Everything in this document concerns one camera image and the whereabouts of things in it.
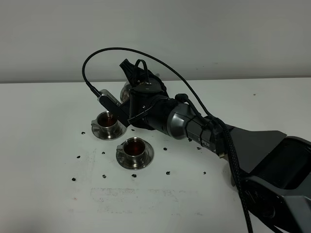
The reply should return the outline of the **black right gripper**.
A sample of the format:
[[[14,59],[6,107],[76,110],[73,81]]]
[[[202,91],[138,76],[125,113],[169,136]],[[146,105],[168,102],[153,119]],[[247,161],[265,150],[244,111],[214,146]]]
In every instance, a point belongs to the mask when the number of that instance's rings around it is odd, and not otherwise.
[[[167,131],[167,121],[171,111],[177,106],[177,100],[169,98],[164,83],[158,77],[144,84],[146,62],[138,59],[132,64],[125,59],[120,64],[130,86],[129,99],[120,103],[106,89],[98,97],[99,103],[125,127]]]

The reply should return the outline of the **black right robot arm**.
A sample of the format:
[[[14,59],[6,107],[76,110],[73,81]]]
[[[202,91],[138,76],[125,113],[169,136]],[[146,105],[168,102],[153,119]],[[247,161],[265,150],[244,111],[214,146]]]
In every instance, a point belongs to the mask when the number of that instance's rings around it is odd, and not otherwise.
[[[120,103],[107,90],[98,100],[125,126],[188,138],[225,158],[243,208],[275,232],[311,230],[311,144],[279,131],[248,131],[202,116],[186,94],[170,98],[147,68],[121,63],[129,97]]]

